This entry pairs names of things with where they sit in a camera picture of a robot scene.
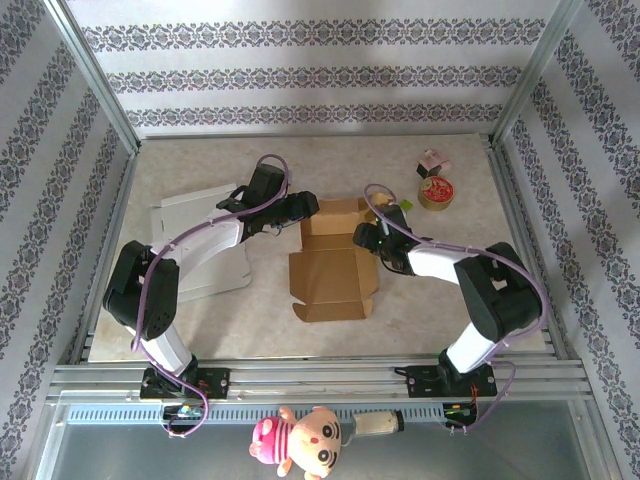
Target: pink plush doll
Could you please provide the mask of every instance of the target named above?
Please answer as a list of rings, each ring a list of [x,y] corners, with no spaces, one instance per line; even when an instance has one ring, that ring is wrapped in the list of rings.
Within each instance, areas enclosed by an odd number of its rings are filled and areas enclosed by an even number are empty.
[[[280,407],[280,417],[267,417],[253,429],[249,453],[268,465],[278,465],[278,476],[284,477],[292,462],[305,470],[305,480],[326,478],[340,455],[342,447],[338,417],[326,407],[296,421],[288,407]]]

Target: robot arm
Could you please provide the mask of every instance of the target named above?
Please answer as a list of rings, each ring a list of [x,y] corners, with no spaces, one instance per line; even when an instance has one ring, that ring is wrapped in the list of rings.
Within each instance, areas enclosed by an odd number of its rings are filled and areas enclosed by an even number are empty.
[[[411,231],[399,206],[389,205],[381,211]],[[385,265],[391,264],[387,268],[396,273],[435,277],[460,286],[471,322],[439,356],[438,376],[445,385],[454,385],[484,365],[500,341],[541,314],[540,299],[529,282],[490,258],[419,244],[381,219],[376,225],[360,224],[354,243],[378,255]],[[507,243],[487,250],[522,266]]]
[[[262,232],[265,227],[282,229],[318,211],[315,195],[301,192],[286,195],[259,212],[242,214],[276,196],[284,181],[281,169],[259,164],[249,185],[238,188],[220,202],[204,223],[194,227],[199,231],[171,245],[170,251],[157,263],[148,287],[141,342],[170,374],[188,377],[189,371],[197,368],[195,358],[172,325],[180,281],[213,256]],[[230,212],[238,214],[237,217],[216,221]],[[149,265],[164,248],[164,243],[145,246],[132,241],[125,245],[103,297],[104,308],[132,335],[136,331],[144,278]]]

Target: pink object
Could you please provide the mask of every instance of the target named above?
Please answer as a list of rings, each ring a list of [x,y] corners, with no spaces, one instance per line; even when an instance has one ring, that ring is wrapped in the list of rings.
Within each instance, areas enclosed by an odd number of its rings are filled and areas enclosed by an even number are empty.
[[[437,150],[427,150],[424,152],[424,158],[420,160],[420,165],[422,165],[427,172],[431,172],[435,168],[440,167],[437,171],[431,173],[431,175],[442,175],[451,170],[453,166],[451,160]]]
[[[288,443],[291,430],[293,425],[279,417],[263,418],[253,429],[249,453],[262,463],[279,465],[289,458]]]
[[[284,477],[295,462],[305,470],[305,480],[326,478],[333,470],[342,447],[338,417],[326,407],[296,420],[288,407],[280,417],[263,418],[253,429],[249,453],[265,464],[277,464]]]

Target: white wall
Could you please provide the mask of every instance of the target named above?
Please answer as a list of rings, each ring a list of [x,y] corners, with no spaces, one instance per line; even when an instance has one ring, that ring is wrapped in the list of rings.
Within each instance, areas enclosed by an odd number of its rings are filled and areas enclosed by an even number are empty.
[[[585,3],[505,143],[625,478],[640,477],[639,5]]]
[[[69,0],[140,136],[489,133],[557,0]]]
[[[37,0],[0,0],[0,479],[21,478],[128,154]]]

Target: tabletop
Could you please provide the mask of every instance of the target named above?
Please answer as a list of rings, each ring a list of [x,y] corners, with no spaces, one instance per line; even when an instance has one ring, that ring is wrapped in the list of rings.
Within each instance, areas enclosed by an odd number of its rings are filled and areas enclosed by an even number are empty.
[[[425,150],[453,162],[446,176],[455,198],[443,211],[418,203],[416,173]],[[449,243],[488,247],[513,244],[509,226],[478,135],[394,137],[293,137],[153,140],[143,144],[125,212],[118,251],[130,240],[151,241],[151,209],[163,198],[229,183],[246,184],[265,153],[285,158],[292,191],[318,198],[359,197],[369,183],[391,188],[414,207],[407,222],[414,232]],[[293,313],[288,255],[300,250],[300,230],[247,241],[251,283],[241,289],[183,302],[174,324],[201,359],[288,356],[437,354],[469,323],[457,285],[433,278],[405,277],[378,267],[379,290],[364,320],[304,323]],[[129,351],[131,337],[102,311],[89,361],[141,358]],[[510,347],[545,351],[540,333]]]

